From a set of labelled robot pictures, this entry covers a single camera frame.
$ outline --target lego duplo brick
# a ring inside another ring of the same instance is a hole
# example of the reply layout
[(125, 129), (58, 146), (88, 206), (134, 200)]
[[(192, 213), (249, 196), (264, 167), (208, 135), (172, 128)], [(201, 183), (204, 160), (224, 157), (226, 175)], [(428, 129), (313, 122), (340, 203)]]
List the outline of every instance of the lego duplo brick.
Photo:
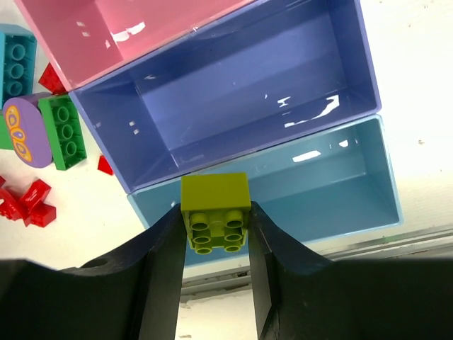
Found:
[(0, 114), (0, 149), (14, 150), (13, 142), (9, 137), (9, 129), (2, 114)]
[(68, 95), (40, 99), (55, 166), (67, 170), (86, 159), (79, 114)]
[(0, 24), (0, 108), (13, 97), (31, 94), (36, 39), (17, 25)]
[(197, 254), (213, 248), (241, 250), (251, 208), (245, 173), (183, 176), (181, 212), (189, 245)]

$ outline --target lime green duplo brick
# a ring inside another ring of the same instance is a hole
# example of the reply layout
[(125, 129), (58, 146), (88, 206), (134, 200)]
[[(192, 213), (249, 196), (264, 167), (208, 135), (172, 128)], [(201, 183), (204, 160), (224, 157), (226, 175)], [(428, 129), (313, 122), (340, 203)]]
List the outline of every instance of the lime green duplo brick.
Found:
[(86, 159), (79, 114), (70, 97), (41, 98), (38, 106), (57, 169), (67, 170)]
[(245, 173), (181, 179), (181, 212), (190, 248), (197, 254), (209, 254), (213, 248), (241, 250), (246, 244), (250, 208)]
[(9, 137), (9, 130), (6, 121), (0, 112), (0, 149), (14, 150), (13, 141)]

